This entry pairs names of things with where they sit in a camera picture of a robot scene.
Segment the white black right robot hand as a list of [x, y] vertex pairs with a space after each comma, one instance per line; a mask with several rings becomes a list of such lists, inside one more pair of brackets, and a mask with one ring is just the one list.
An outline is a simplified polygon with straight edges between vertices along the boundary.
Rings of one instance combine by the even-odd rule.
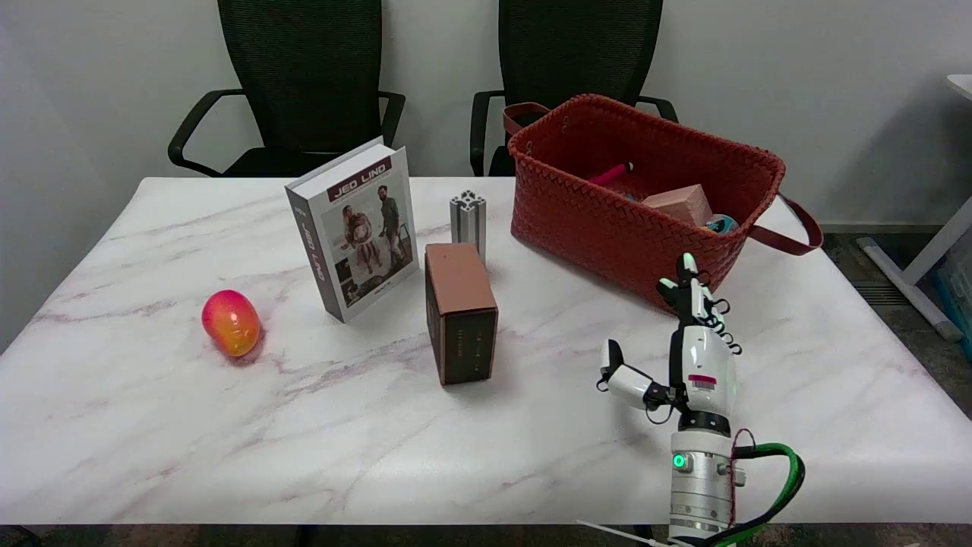
[[625, 363], [619, 343], [607, 339], [595, 387], [646, 413], [662, 407], [677, 412], [681, 432], [729, 437], [738, 390], [735, 357], [742, 352], [726, 329], [729, 305], [715, 300], [690, 253], [678, 257], [676, 275], [656, 285], [678, 320], [670, 338], [666, 384]]

